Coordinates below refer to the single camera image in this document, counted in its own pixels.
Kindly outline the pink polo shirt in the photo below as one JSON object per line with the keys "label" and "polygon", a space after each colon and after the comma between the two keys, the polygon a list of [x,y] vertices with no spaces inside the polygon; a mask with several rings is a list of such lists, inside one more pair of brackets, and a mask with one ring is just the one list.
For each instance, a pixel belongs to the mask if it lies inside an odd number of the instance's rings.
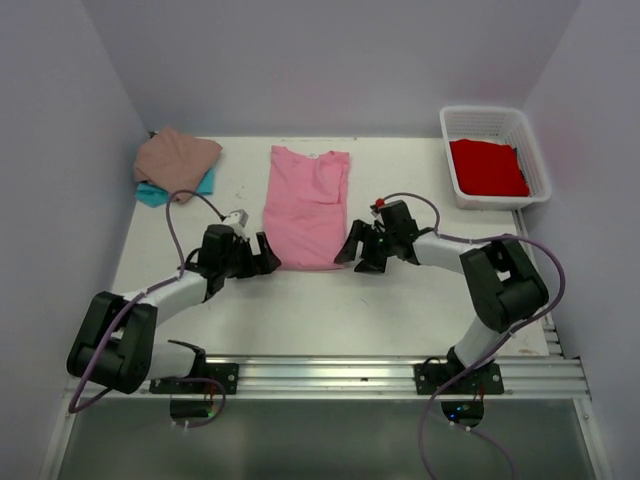
{"label": "pink polo shirt", "polygon": [[285,270],[323,271],[346,239],[350,155],[305,156],[272,146],[263,230]]}

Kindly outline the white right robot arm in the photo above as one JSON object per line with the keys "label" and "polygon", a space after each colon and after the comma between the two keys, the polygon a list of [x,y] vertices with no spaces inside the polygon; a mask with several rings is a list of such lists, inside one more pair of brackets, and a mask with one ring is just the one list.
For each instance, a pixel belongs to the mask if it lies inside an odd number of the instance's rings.
{"label": "white right robot arm", "polygon": [[547,304],[547,286],[515,238],[455,240],[435,227],[419,228],[402,200],[378,203],[371,210],[375,220],[352,223],[335,262],[356,261],[358,273],[384,273],[387,260],[395,257],[462,275],[475,317],[447,353],[445,379],[454,391],[470,391],[481,380],[480,367],[493,359],[489,350],[510,327]]}

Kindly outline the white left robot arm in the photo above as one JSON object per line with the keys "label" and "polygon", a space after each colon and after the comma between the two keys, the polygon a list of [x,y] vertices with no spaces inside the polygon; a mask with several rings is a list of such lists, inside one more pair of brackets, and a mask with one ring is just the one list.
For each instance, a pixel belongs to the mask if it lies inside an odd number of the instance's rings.
{"label": "white left robot arm", "polygon": [[161,323],[204,307],[226,281],[234,287],[225,297],[231,304],[220,320],[236,330],[273,326],[291,339],[292,327],[308,332],[323,322],[354,316],[345,289],[284,277],[266,234],[257,233],[259,250],[254,252],[243,226],[229,217],[208,226],[201,246],[181,253],[179,268],[167,279],[127,294],[96,294],[66,364],[78,386],[92,382],[105,392],[132,394],[148,383],[157,394],[234,394],[236,363],[209,363],[200,346],[155,339]]}

